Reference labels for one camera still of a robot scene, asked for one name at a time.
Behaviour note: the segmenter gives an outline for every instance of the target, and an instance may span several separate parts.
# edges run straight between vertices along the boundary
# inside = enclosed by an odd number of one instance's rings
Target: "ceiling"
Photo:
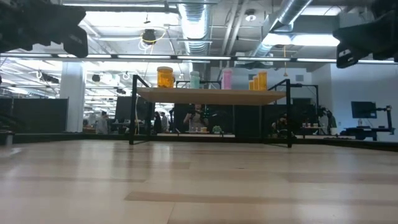
[[[72,3],[85,3],[86,1],[73,1]],[[148,1],[97,1],[104,3],[129,3],[142,4]],[[151,4],[163,3],[164,1],[150,1]],[[227,23],[231,18],[232,0],[207,0],[195,1],[210,3],[210,42],[209,55],[221,55],[224,35],[227,30]],[[362,6],[365,1],[336,1],[336,0],[313,0],[312,4],[303,12],[304,15],[335,17],[341,11],[351,6]],[[243,19],[238,31],[238,36],[233,45],[232,54],[235,52],[248,52],[256,48],[262,41],[262,26],[266,16],[276,12],[280,6],[281,0],[260,1],[252,0],[248,3],[248,9],[255,9],[255,21],[246,21]],[[236,15],[233,28],[236,26],[238,15]],[[86,17],[81,22],[80,27],[86,30],[89,38],[89,54],[155,54],[155,55],[183,55],[186,54],[185,41],[181,28],[181,20],[178,14],[162,12],[87,12]],[[140,36],[145,29],[155,28],[156,37],[162,37],[156,42],[153,48],[147,50],[140,49]],[[15,50],[14,52],[26,52],[24,50]],[[52,44],[44,47],[35,45],[33,51],[29,53],[49,53],[65,54],[62,45]],[[311,47],[286,45],[285,48],[273,47],[271,53],[275,57],[303,57],[303,58],[334,58],[335,47]],[[119,86],[131,86],[131,75],[138,74],[145,77],[146,81],[152,86],[157,83],[157,67],[172,67],[178,80],[188,80],[189,71],[192,69],[191,63],[147,63],[147,62],[84,62],[87,69],[87,85],[106,86],[106,82],[93,82],[92,75],[114,75],[120,76]],[[41,70],[55,78],[61,79],[62,62],[61,61],[40,61],[26,60],[18,58],[0,58],[2,67],[2,77],[10,83],[17,85],[49,85],[40,81],[36,75]],[[284,63],[276,63],[275,67],[283,67]],[[311,63],[289,63],[288,67],[302,67],[309,70],[313,67]],[[59,94],[58,85],[53,88],[29,88],[32,96],[51,96],[57,97]],[[0,94],[14,95],[21,93],[0,90]],[[115,90],[91,90],[86,91],[86,100],[100,96],[117,96]],[[114,110],[114,103],[106,103],[109,110]],[[87,103],[87,110],[92,110],[92,103]]]

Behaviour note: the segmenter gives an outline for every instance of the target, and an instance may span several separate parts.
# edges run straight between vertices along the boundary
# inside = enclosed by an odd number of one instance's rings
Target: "light wood flooring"
[[[398,154],[197,142],[0,147],[0,223],[393,224]]]

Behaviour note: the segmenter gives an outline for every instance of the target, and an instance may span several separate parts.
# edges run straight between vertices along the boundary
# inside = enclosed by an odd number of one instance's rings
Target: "yellow container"
[[[254,90],[254,81],[253,80],[249,81],[249,90]]]
[[[173,86],[174,86],[173,69],[170,67],[157,68],[157,87],[173,88]]]
[[[254,80],[254,88],[253,88],[253,90],[258,90],[259,89],[259,77],[255,76],[253,78],[253,80]]]
[[[259,90],[267,90],[267,71],[260,71],[257,76],[259,77]]]

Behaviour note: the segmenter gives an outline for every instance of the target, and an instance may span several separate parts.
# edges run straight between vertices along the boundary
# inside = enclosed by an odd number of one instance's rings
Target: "wooden tabletop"
[[[208,105],[267,105],[286,96],[283,91],[138,88],[144,99],[156,103]]]

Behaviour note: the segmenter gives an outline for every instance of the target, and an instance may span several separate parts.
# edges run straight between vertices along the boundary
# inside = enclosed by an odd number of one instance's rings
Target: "silver duct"
[[[207,4],[179,4],[181,28],[186,39],[200,40],[208,36],[209,6]],[[209,43],[186,42],[190,55],[207,55]]]
[[[280,6],[279,15],[270,30],[291,25],[311,2],[312,0],[284,0]],[[272,47],[273,45],[266,45],[261,42],[251,56],[265,57]]]

